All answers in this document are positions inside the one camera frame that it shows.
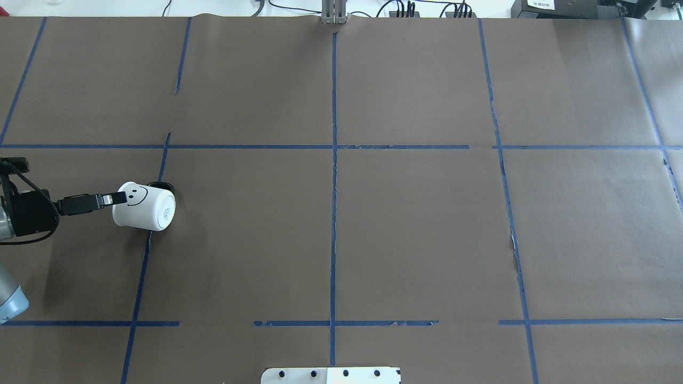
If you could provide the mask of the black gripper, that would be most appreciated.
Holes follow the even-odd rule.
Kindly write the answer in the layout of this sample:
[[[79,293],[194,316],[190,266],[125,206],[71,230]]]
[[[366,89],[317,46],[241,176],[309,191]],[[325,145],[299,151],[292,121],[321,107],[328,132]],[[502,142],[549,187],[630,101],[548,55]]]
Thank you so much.
[[[81,215],[126,204],[124,191],[112,194],[81,194],[52,201],[48,190],[30,190],[19,194],[10,193],[10,233],[12,237],[42,234],[47,238],[54,234],[63,216]]]

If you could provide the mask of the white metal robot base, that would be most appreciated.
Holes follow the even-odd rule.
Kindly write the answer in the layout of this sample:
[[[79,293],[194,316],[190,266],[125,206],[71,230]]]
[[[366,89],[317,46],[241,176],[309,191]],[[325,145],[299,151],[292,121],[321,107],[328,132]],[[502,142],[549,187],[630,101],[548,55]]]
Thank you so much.
[[[261,383],[401,383],[399,367],[282,367],[266,369]]]

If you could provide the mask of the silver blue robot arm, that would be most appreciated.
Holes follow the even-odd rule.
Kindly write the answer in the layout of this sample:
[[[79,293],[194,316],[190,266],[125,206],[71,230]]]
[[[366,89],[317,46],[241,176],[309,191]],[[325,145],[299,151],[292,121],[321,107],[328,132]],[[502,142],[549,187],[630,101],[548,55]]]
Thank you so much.
[[[42,242],[53,236],[61,217],[87,214],[129,200],[124,192],[115,192],[73,195],[54,202],[48,190],[30,187],[20,192],[9,178],[2,178],[2,246]],[[26,294],[5,265],[2,265],[1,305],[2,324],[29,308]]]

